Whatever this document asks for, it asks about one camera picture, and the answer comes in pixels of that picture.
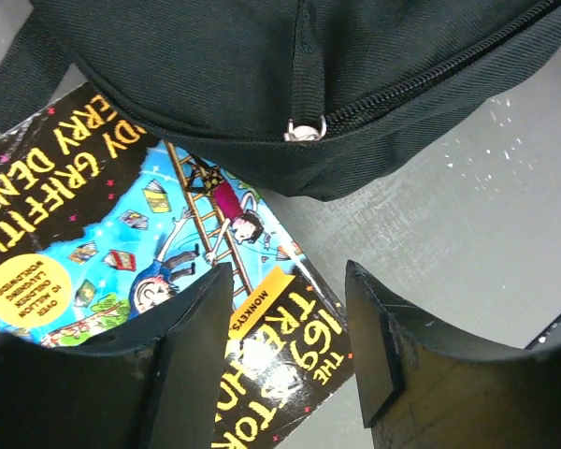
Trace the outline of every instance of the black fabric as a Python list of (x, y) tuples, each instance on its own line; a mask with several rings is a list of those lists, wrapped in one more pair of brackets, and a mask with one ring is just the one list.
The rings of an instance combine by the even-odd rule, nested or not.
[(300, 0), (295, 21), (291, 120), (320, 126), (324, 114), (324, 60), (316, 36), (316, 9), (311, 0)]
[[(122, 115), (321, 200), (395, 171), (561, 45), (561, 0), (31, 3)], [(324, 138), (282, 141), (319, 110)]]
[(46, 106), (69, 67), (70, 58), (33, 11), (0, 64), (0, 132)]

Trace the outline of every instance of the floor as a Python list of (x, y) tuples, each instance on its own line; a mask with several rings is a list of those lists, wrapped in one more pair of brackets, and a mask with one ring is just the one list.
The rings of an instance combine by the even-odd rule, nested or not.
[[(29, 9), (0, 0), (0, 59)], [(59, 94), (81, 82), (72, 70)], [(524, 347), (561, 312), (561, 50), (349, 198), (265, 197), (340, 297), (354, 259), (440, 318)], [(372, 447), (353, 379), (280, 448), (303, 447)]]

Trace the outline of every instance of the cartoon boy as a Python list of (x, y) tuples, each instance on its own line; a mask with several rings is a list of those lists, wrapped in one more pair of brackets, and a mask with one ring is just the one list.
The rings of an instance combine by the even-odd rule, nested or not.
[[(204, 254), (209, 264), (216, 260), (216, 253), (220, 247), (226, 230), (230, 227), (237, 244), (244, 241), (255, 243), (264, 232), (262, 219), (256, 213), (257, 200), (252, 192), (246, 192), (239, 201), (233, 187), (221, 174), (219, 167), (211, 167), (199, 157), (194, 157), (200, 167), (194, 166), (188, 180), (187, 190), (195, 194), (211, 196), (224, 215), (224, 222), (216, 238), (212, 251)], [(194, 187), (197, 171), (202, 171), (203, 187)]]
[(137, 274), (137, 277), (131, 284), (131, 291), (129, 293), (129, 298), (131, 299), (129, 318), (148, 311), (152, 307), (173, 297), (179, 291), (179, 288), (173, 282), (182, 276), (195, 274), (195, 262), (191, 264), (190, 268), (173, 270), (181, 264), (195, 260), (199, 256), (199, 245), (197, 244), (194, 251), (185, 251), (165, 261), (166, 252), (170, 249), (173, 240), (192, 217), (191, 211), (185, 208), (179, 220), (172, 219), (175, 227), (166, 239), (162, 250), (160, 250), (158, 256), (149, 267)]

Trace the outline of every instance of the book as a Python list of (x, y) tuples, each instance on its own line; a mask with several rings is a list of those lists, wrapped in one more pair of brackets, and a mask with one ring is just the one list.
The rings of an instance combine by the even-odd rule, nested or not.
[(146, 230), (150, 226), (150, 219), (134, 210), (126, 210), (121, 215), (121, 220), (134, 229)]
[(87, 84), (0, 137), (0, 330), (78, 345), (223, 262), (234, 313), (212, 447), (272, 448), (353, 365), (345, 310), (258, 192)]
[(114, 269), (135, 271), (137, 268), (135, 255), (125, 251), (110, 250), (106, 257), (104, 257), (103, 262)]
[(165, 189), (162, 188), (160, 182), (157, 180), (151, 180), (145, 189), (143, 189), (143, 195), (148, 201), (150, 209), (154, 213), (165, 213), (170, 212), (170, 203), (168, 202), (168, 196), (166, 195)]
[(95, 293), (97, 288), (87, 279), (83, 281), (81, 287), (77, 289), (75, 293), (75, 307), (87, 307), (89, 306), (95, 298)]
[(71, 253), (68, 256), (68, 258), (73, 262), (83, 265), (85, 262), (90, 260), (96, 254), (97, 254), (97, 247), (95, 246), (95, 242), (89, 241), (75, 248), (75, 251), (73, 251), (73, 253)]

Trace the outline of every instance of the pink shirt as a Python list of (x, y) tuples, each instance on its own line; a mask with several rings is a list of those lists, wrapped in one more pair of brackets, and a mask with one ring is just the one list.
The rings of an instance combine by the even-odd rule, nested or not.
[(233, 222), (237, 217), (243, 214), (243, 208), (241, 208), (241, 202), (231, 184), (227, 181), (218, 185), (214, 192), (212, 193), (216, 204), (221, 208), (225, 218), (228, 218)]

